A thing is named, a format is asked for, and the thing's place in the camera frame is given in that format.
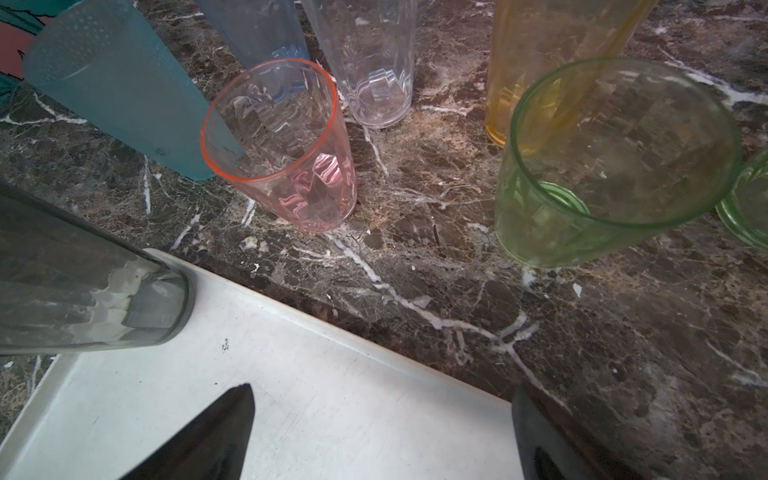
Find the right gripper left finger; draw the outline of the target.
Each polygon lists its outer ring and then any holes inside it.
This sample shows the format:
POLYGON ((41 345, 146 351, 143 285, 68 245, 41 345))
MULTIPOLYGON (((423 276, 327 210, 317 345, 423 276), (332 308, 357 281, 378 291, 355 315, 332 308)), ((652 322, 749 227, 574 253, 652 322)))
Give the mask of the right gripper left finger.
POLYGON ((254 422, 252 387, 228 389, 126 479, 238 479, 254 422))

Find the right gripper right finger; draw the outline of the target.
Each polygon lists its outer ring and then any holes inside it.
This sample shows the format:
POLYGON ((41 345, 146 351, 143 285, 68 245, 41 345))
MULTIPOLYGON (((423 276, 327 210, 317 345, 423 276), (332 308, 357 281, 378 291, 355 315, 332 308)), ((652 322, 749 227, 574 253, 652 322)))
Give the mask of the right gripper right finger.
POLYGON ((554 399, 530 383, 512 400, 512 420, 525 479, 639 479, 554 399))

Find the beige plastic tray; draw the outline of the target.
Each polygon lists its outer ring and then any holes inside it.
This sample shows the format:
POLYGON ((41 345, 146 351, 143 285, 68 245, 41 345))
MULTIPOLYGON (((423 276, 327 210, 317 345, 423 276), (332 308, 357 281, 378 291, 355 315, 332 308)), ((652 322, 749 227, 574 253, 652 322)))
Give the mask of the beige plastic tray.
POLYGON ((249 384, 246 479, 519 479, 511 406, 198 266, 152 347, 63 354, 1 446, 5 479, 116 479, 249 384))

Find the dark grey plastic cup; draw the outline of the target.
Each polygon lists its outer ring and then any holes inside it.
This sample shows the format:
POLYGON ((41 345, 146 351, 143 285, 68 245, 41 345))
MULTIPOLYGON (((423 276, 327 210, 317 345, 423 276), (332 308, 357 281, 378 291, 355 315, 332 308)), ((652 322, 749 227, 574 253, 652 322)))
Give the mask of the dark grey plastic cup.
POLYGON ((183 271, 2 183, 2 354, 160 345, 184 328, 194 301, 183 271))

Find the blue plastic cup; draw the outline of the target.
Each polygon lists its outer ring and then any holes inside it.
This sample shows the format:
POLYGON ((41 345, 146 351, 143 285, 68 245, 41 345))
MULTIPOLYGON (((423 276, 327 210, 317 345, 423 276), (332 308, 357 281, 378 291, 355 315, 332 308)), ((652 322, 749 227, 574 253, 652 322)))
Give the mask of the blue plastic cup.
POLYGON ((309 60, 293 1, 195 0, 246 69, 282 58, 309 60))

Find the clear plastic cup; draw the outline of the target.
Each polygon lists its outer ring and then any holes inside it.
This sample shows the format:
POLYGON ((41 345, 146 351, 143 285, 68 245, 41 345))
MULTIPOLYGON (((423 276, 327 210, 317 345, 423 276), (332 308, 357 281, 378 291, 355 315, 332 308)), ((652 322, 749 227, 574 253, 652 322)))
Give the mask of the clear plastic cup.
POLYGON ((374 129, 398 123, 412 103, 417 3, 301 4, 355 120, 374 129))

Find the short green plastic cup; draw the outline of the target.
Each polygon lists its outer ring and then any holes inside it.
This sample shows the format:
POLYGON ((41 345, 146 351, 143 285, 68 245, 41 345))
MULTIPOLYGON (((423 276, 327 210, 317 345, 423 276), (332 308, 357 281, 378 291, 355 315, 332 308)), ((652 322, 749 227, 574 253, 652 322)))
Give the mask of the short green plastic cup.
POLYGON ((494 231, 524 265, 577 265, 708 212, 743 162, 730 110, 681 71, 631 58, 569 63, 513 111, 494 231))

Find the tall green plastic cup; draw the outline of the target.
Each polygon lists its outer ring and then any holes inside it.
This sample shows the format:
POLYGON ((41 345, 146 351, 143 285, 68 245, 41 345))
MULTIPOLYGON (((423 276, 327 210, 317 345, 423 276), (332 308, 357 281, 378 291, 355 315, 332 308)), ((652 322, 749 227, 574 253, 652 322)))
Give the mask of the tall green plastic cup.
POLYGON ((716 211, 723 224, 740 240, 767 249, 767 150, 747 161, 733 189, 716 211))

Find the pink plastic cup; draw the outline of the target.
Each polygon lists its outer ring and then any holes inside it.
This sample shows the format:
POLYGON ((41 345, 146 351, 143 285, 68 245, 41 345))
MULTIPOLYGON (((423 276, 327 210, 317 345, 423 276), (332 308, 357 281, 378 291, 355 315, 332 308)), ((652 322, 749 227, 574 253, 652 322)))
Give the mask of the pink plastic cup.
POLYGON ((351 215, 357 183, 336 86, 321 66, 282 58, 235 77, 211 102, 209 167, 293 225, 322 233, 351 215))

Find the orange plastic cup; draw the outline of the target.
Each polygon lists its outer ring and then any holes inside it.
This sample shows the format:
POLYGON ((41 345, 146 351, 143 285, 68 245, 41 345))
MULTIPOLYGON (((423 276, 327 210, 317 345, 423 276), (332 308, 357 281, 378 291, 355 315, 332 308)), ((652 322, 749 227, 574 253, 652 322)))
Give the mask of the orange plastic cup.
POLYGON ((493 14, 485 128, 503 146, 516 104, 548 72, 615 57, 651 13, 652 0, 497 1, 493 14))

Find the teal frosted plastic cup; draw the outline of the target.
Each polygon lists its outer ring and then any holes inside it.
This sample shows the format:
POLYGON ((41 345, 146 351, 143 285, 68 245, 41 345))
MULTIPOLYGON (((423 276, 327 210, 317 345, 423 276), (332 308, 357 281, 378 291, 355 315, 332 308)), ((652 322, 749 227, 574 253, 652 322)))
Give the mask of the teal frosted plastic cup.
POLYGON ((141 154, 192 180, 215 172, 201 149, 210 105, 129 1, 81 1, 23 60, 28 83, 141 154))

